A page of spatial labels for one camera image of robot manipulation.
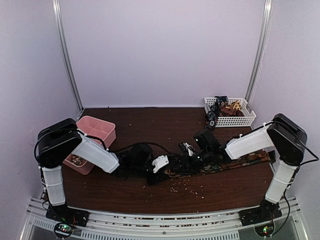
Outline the brown green patterned tie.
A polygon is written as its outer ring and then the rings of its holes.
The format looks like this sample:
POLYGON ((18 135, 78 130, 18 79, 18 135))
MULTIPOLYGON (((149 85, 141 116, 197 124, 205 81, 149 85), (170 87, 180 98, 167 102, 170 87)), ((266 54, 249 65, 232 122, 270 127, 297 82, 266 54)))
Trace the brown green patterned tie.
POLYGON ((205 171, 194 175, 184 175, 180 174, 179 170, 175 169, 166 169, 163 172, 164 178, 167 179, 178 179, 183 177, 189 177, 189 176, 198 176, 198 175, 207 175, 207 174, 214 174, 222 171, 227 171, 231 169, 237 169, 241 167, 246 167, 249 165, 259 164, 263 162, 269 162, 269 163, 275 163, 276 162, 276 152, 274 150, 271 151, 265 151, 265 150, 259 150, 254 153, 247 154, 239 159, 233 160, 229 163, 225 163, 222 165, 222 167, 217 170, 213 171, 205 171))

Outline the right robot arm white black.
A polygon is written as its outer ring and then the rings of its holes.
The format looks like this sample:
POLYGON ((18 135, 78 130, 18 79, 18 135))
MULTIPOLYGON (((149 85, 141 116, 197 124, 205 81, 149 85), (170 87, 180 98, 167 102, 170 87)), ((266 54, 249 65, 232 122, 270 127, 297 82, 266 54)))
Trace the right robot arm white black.
POLYGON ((198 171, 209 164, 229 164, 251 155, 258 156, 267 150, 271 162, 279 159, 273 179, 264 198, 256 210, 259 220, 268 220, 278 207, 278 203, 291 184, 302 164, 307 143, 307 133, 282 113, 261 127, 244 135, 230 139, 225 144, 219 144, 210 130, 198 132, 194 140, 200 147, 200 152, 187 142, 179 144, 186 154, 187 166, 198 171))

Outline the right arm base board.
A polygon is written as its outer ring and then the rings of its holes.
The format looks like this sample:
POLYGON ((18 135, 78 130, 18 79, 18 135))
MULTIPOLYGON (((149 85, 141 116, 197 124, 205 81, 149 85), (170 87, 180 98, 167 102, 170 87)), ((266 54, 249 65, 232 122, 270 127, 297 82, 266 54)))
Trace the right arm base board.
POLYGON ((259 207, 241 210, 239 218, 243 227, 254 226, 254 231, 259 237, 268 237, 276 229, 274 220, 282 216, 280 209, 273 212, 262 211, 259 207))

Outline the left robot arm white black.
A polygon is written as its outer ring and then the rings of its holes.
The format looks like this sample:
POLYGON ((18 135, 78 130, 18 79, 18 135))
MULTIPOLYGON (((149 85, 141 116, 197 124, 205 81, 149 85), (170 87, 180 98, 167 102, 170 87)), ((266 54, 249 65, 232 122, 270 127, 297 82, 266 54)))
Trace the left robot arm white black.
POLYGON ((62 176, 62 165, 78 157, 116 177, 141 175, 149 184, 155 183, 174 160, 173 153, 154 157, 152 143, 134 143, 123 150, 109 150, 116 140, 112 122, 85 116, 79 121, 64 119, 39 132, 34 156, 46 187, 49 209, 61 222, 72 218, 62 176))

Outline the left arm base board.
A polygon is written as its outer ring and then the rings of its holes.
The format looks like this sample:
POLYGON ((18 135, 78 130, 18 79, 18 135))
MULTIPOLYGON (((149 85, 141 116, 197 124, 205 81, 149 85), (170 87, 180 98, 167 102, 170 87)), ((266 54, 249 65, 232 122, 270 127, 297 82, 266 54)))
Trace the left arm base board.
POLYGON ((49 209, 45 217, 56 221, 53 227, 54 234, 59 238, 70 237, 77 227, 86 227, 90 213, 67 207, 66 209, 49 209))

